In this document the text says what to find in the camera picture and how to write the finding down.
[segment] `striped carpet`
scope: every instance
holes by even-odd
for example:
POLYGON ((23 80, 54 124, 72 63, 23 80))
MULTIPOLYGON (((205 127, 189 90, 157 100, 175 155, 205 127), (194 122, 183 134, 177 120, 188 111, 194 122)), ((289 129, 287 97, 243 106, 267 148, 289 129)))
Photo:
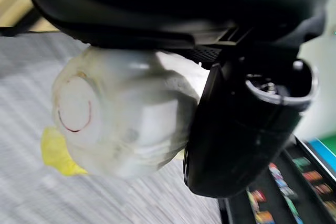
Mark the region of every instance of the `striped carpet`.
POLYGON ((0 223, 220 223, 217 201, 184 185, 181 160, 129 182, 63 177, 43 165, 51 84, 86 47, 61 33, 0 38, 0 223))

